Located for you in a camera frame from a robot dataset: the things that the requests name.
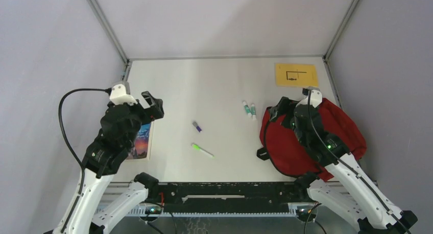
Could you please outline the Jane Eyre book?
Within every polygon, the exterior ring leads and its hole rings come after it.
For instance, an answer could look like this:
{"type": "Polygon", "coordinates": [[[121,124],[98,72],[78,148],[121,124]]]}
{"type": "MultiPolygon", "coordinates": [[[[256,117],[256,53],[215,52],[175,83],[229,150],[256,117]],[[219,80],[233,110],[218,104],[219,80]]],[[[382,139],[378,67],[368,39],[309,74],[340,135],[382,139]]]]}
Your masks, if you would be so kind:
{"type": "Polygon", "coordinates": [[[126,160],[150,160],[153,122],[142,125],[126,160]]]}

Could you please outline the red student backpack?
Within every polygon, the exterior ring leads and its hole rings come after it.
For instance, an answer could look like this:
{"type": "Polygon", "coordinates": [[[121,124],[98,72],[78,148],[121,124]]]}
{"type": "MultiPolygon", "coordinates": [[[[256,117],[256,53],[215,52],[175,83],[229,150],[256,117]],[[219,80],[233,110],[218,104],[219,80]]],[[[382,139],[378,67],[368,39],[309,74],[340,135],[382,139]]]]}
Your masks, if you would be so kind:
{"type": "Polygon", "coordinates": [[[276,122],[270,122],[270,108],[266,108],[262,119],[259,138],[263,147],[257,150],[257,157],[269,159],[276,170],[285,176],[299,178],[312,172],[324,181],[332,179],[333,175],[325,169],[328,162],[336,161],[334,156],[327,155],[329,151],[325,149],[329,145],[329,135],[337,136],[356,160],[362,158],[367,150],[366,141],[354,121],[326,98],[318,106],[323,130],[319,135],[320,143],[313,148],[305,148],[298,143],[288,144],[279,134],[278,123],[283,116],[276,122]]]}

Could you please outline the green highlighter pen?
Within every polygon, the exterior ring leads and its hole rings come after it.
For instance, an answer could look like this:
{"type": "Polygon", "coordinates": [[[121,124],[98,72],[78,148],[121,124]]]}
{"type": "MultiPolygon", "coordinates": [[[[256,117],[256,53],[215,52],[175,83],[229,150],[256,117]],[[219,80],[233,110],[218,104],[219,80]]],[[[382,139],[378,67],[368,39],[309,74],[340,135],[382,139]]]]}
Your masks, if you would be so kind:
{"type": "Polygon", "coordinates": [[[201,152],[201,153],[203,153],[203,154],[205,154],[205,155],[207,155],[207,156],[209,156],[209,157],[211,157],[211,158],[214,158],[214,155],[213,155],[212,153],[210,153],[210,152],[204,150],[204,149],[203,149],[202,147],[200,147],[199,145],[197,145],[197,144],[192,144],[191,146],[192,146],[193,149],[195,149],[195,150],[197,150],[197,151],[199,151],[199,152],[201,152]]]}

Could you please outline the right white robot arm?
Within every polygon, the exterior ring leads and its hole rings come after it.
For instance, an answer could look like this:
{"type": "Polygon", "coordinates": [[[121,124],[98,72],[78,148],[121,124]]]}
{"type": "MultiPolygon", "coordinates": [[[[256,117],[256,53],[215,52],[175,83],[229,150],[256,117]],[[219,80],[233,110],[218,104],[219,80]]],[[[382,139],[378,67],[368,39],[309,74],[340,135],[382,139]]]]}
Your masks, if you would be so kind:
{"type": "Polygon", "coordinates": [[[257,156],[296,180],[296,197],[326,206],[358,233],[408,233],[418,221],[389,200],[358,164],[367,146],[354,121],[328,99],[283,97],[268,107],[257,156]]]}

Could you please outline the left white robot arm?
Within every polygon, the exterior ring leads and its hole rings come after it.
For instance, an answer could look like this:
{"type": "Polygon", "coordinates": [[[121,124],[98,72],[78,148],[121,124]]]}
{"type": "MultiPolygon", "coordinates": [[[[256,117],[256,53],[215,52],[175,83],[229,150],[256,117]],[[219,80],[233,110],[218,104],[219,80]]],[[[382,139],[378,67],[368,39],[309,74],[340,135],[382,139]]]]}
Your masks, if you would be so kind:
{"type": "Polygon", "coordinates": [[[100,120],[101,127],[83,159],[77,160],[81,172],[77,188],[60,223],[49,233],[110,233],[136,205],[159,197],[158,179],[142,172],[100,216],[95,214],[106,188],[135,148],[142,125],[164,117],[162,99],[148,91],[141,94],[148,108],[143,108],[128,92],[121,95],[115,94],[114,89],[105,92],[110,94],[110,101],[100,120]]]}

